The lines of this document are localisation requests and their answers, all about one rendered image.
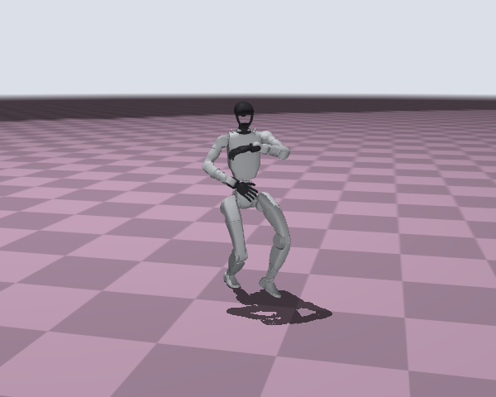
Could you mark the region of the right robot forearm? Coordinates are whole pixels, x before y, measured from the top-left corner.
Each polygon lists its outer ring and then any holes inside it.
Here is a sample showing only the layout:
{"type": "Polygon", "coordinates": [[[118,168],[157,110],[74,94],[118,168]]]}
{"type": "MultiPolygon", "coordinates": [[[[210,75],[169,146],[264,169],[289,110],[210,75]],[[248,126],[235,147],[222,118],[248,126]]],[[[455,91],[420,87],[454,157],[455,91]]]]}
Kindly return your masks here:
{"type": "Polygon", "coordinates": [[[211,161],[206,161],[203,164],[203,168],[210,174],[213,179],[217,179],[224,184],[229,184],[232,187],[235,185],[236,180],[230,177],[228,174],[217,168],[211,161]]]}

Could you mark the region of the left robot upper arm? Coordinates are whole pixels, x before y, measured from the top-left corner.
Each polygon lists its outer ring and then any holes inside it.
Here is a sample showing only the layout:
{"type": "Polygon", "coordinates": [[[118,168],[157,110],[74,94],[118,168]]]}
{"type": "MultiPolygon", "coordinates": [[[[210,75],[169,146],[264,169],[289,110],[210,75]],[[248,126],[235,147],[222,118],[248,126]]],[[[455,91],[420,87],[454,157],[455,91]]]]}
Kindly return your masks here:
{"type": "MultiPolygon", "coordinates": [[[[276,145],[276,146],[284,146],[281,141],[279,141],[276,137],[273,136],[273,134],[269,131],[263,131],[259,132],[261,136],[261,144],[268,144],[268,145],[276,145]]],[[[282,160],[286,160],[289,157],[290,150],[289,151],[281,151],[278,157],[282,160]]]]}

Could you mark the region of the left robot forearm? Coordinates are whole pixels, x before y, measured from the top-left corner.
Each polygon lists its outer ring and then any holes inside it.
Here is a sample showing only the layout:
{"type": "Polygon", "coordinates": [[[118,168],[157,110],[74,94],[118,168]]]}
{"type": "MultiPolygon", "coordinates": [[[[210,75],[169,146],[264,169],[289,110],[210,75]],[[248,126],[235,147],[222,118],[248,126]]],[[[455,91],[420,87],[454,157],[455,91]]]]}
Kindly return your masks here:
{"type": "Polygon", "coordinates": [[[286,146],[276,146],[276,145],[272,146],[268,144],[260,144],[258,141],[254,142],[252,145],[261,147],[260,151],[257,151],[256,153],[262,153],[276,157],[280,154],[281,151],[289,151],[289,148],[286,146]]]}

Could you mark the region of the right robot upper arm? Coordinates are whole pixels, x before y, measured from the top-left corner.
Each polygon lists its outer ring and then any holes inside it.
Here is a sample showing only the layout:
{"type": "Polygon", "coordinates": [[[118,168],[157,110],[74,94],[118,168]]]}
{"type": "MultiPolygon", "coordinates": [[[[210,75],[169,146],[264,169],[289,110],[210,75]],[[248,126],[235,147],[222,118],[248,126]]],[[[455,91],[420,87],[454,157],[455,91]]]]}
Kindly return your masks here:
{"type": "MultiPolygon", "coordinates": [[[[221,154],[222,148],[224,148],[228,145],[228,142],[229,142],[229,135],[219,136],[213,142],[213,145],[212,145],[210,151],[208,152],[207,157],[206,157],[205,161],[203,162],[203,164],[206,161],[211,161],[213,163],[218,158],[218,156],[221,154]]],[[[203,169],[203,170],[208,174],[208,172],[205,169],[203,169]]]]}

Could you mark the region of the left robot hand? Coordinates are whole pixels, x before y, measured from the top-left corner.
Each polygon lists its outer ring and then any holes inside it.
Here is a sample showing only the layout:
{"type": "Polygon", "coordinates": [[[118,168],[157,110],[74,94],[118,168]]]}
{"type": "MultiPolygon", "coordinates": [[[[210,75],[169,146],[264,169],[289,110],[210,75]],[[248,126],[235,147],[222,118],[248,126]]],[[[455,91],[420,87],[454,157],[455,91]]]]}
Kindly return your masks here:
{"type": "Polygon", "coordinates": [[[235,149],[232,149],[229,153],[229,159],[232,158],[234,160],[234,157],[240,153],[245,153],[247,151],[257,152],[260,151],[261,147],[260,146],[253,146],[252,143],[250,143],[248,146],[238,146],[235,149]]]}

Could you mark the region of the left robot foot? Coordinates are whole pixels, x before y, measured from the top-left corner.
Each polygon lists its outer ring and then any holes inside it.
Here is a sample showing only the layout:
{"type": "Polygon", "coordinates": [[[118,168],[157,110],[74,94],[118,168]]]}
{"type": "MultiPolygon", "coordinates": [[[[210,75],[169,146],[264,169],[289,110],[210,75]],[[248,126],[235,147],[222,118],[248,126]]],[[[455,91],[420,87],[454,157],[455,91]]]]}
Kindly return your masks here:
{"type": "Polygon", "coordinates": [[[277,290],[274,282],[269,282],[267,283],[265,281],[265,277],[261,278],[258,285],[263,287],[265,291],[267,291],[269,294],[273,295],[276,298],[281,298],[280,292],[277,290]]]}

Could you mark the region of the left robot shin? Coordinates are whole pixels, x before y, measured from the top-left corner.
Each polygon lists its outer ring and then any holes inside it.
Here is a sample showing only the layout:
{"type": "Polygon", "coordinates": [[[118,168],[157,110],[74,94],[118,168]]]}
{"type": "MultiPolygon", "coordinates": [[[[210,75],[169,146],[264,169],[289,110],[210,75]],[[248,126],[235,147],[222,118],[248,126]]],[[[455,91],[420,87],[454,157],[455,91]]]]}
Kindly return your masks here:
{"type": "Polygon", "coordinates": [[[291,243],[289,237],[289,243],[284,248],[278,248],[276,246],[271,247],[270,256],[269,256],[269,269],[265,277],[265,281],[267,283],[274,281],[274,278],[278,274],[279,269],[282,267],[282,265],[286,260],[286,257],[290,250],[290,246],[291,243]]]}

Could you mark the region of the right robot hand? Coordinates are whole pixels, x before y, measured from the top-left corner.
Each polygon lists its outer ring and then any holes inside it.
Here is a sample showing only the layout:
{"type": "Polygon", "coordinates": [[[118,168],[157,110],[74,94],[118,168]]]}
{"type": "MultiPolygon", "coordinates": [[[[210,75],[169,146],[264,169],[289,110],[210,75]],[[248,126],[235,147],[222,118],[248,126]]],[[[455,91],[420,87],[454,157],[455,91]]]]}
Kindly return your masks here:
{"type": "Polygon", "coordinates": [[[235,183],[235,185],[234,185],[233,187],[232,187],[231,185],[227,184],[229,187],[231,187],[231,188],[233,188],[233,189],[237,189],[238,193],[239,193],[240,195],[244,196],[244,197],[245,197],[246,199],[248,199],[250,202],[251,202],[251,200],[250,200],[250,199],[249,199],[249,198],[248,198],[245,194],[247,194],[247,195],[248,195],[249,197],[251,197],[253,200],[254,200],[255,198],[254,198],[252,195],[250,195],[249,193],[251,193],[251,194],[253,194],[254,196],[256,196],[256,197],[257,197],[257,195],[256,195],[254,192],[252,192],[252,191],[250,191],[250,190],[249,190],[249,189],[251,189],[251,190],[255,191],[256,193],[258,193],[258,191],[257,191],[256,189],[253,189],[253,188],[251,188],[251,187],[249,186],[249,185],[253,185],[253,186],[255,186],[255,184],[254,184],[254,183],[248,183],[248,182],[247,182],[247,183],[244,183],[244,182],[240,182],[240,183],[239,183],[239,180],[238,180],[238,179],[236,179],[236,178],[234,178],[234,177],[232,177],[232,178],[236,180],[236,183],[235,183]],[[249,192],[249,193],[247,193],[247,192],[249,192]]]}

